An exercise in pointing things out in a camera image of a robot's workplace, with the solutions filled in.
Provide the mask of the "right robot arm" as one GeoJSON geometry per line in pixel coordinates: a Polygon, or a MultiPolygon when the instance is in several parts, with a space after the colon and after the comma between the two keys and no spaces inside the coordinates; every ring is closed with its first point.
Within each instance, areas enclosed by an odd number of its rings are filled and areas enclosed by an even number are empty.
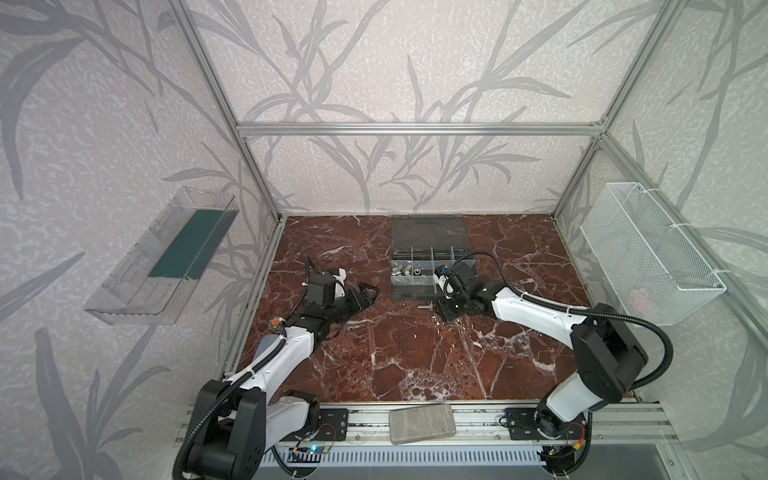
{"type": "Polygon", "coordinates": [[[538,404],[533,415],[536,428],[547,438],[560,437],[577,417],[660,378],[670,368],[674,347],[656,324],[619,314],[611,306],[593,308],[565,305],[524,292],[504,281],[486,283],[466,263],[436,268],[438,312],[445,321],[482,315],[521,325],[548,336],[573,352],[576,371],[558,384],[538,404]],[[659,365],[641,372],[648,354],[630,329],[642,327],[663,346],[659,365]]]}

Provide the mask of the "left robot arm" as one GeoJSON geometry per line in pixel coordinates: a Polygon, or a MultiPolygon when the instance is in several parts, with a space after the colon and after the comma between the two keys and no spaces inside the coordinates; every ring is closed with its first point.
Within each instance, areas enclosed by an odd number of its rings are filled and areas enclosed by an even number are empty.
{"type": "Polygon", "coordinates": [[[296,432],[318,428],[319,408],[306,394],[272,398],[291,373],[342,325],[371,307],[378,287],[349,286],[343,269],[311,274],[293,309],[272,322],[253,361],[199,391],[172,467],[175,479],[251,479],[263,456],[296,432]]]}

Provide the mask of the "clear compartment organizer box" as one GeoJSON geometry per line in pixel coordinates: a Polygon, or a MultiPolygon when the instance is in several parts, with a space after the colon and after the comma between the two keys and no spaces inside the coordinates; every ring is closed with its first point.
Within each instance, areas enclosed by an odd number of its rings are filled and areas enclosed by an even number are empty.
{"type": "Polygon", "coordinates": [[[435,270],[472,251],[461,215],[392,217],[390,294],[394,301],[432,301],[439,295],[435,270]]]}

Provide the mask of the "grey stone block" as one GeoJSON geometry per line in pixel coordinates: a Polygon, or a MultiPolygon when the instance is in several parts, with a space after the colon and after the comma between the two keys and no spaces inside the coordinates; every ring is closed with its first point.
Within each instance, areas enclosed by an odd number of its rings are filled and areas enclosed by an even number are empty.
{"type": "Polygon", "coordinates": [[[389,413],[389,436],[395,445],[448,438],[456,433],[453,409],[447,403],[420,405],[389,413]]]}

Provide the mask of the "green mat on shelf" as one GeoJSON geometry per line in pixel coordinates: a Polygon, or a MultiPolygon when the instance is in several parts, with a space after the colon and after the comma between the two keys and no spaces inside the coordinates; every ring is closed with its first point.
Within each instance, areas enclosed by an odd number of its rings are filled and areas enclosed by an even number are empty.
{"type": "Polygon", "coordinates": [[[237,214],[235,210],[196,210],[148,277],[200,280],[237,214]]]}

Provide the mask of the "white ventilation grille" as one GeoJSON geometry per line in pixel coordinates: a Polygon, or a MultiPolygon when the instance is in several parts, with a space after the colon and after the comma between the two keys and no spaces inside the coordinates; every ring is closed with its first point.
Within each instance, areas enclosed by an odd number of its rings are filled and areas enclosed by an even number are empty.
{"type": "Polygon", "coordinates": [[[288,447],[277,452],[291,467],[419,467],[419,466],[541,466],[535,446],[374,446],[333,447],[329,453],[292,457],[288,447]]]}

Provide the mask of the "pink object in basket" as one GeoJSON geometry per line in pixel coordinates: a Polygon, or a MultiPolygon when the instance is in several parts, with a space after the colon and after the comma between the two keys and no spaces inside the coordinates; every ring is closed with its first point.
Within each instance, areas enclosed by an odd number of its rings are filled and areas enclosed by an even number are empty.
{"type": "Polygon", "coordinates": [[[658,307],[646,288],[632,289],[628,293],[628,302],[638,317],[649,319],[658,312],[658,307]]]}

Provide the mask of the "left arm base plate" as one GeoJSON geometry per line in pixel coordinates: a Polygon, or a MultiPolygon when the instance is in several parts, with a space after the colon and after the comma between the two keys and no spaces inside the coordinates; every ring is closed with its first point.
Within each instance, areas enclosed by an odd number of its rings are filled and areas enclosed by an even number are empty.
{"type": "Polygon", "coordinates": [[[350,411],[346,408],[320,408],[298,434],[301,439],[332,442],[344,441],[349,427],[350,411]]]}

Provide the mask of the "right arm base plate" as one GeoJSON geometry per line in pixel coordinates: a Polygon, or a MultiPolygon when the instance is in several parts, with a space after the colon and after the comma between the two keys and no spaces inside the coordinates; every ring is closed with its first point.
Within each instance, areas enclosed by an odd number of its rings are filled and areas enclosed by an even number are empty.
{"type": "Polygon", "coordinates": [[[538,411],[534,407],[506,408],[498,423],[508,431],[511,440],[551,440],[540,430],[538,411]]]}

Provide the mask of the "clear acrylic wall shelf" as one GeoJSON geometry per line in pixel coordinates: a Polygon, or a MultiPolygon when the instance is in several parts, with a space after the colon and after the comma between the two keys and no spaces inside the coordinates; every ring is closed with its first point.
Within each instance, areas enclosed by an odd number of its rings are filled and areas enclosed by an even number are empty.
{"type": "Polygon", "coordinates": [[[112,326],[175,324],[238,213],[233,194],[180,188],[84,310],[112,326]]]}

